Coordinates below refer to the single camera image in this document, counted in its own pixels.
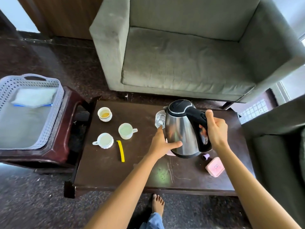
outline black kettle lid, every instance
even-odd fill
[[[194,108],[195,106],[189,100],[175,100],[169,105],[168,110],[169,113],[184,114],[188,107]]]

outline hand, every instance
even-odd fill
[[[209,140],[212,144],[212,148],[214,150],[219,150],[224,147],[228,147],[228,125],[226,124],[225,120],[214,117],[211,109],[206,111],[206,118],[208,123]],[[201,135],[206,135],[206,130],[201,125],[199,127],[202,128]]]
[[[152,143],[150,145],[148,155],[152,155],[156,159],[162,158],[169,150],[175,149],[182,146],[181,141],[177,141],[174,143],[166,143],[162,126],[160,126],[157,130],[157,133],[152,139]]]

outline bare foot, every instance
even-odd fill
[[[164,210],[164,204],[165,204],[165,202],[159,195],[154,194],[152,196],[152,212],[153,213],[157,212],[162,217],[163,210]]]

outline white basket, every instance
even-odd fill
[[[40,77],[45,81],[27,80]],[[21,88],[58,87],[51,107],[16,107],[10,102]],[[11,75],[0,80],[0,149],[33,150],[49,140],[63,99],[64,90],[58,79],[36,74]]]

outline jeans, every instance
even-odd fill
[[[142,223],[139,229],[164,229],[162,218],[159,213],[151,214],[147,223]]]

